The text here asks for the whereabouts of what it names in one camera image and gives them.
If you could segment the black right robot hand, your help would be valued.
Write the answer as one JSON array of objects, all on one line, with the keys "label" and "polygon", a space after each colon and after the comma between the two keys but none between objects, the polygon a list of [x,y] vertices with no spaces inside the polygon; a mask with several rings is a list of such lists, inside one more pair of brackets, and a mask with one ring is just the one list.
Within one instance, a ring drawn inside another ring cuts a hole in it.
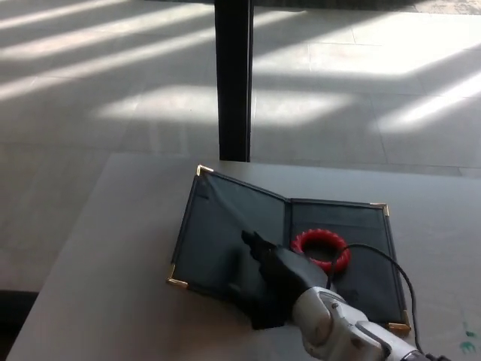
[{"label": "black right robot hand", "polygon": [[242,240],[259,263],[259,273],[266,284],[265,295],[247,301],[252,327],[280,327],[292,317],[295,302],[313,287],[324,287],[327,274],[306,256],[264,240],[256,232],[243,231]]}]

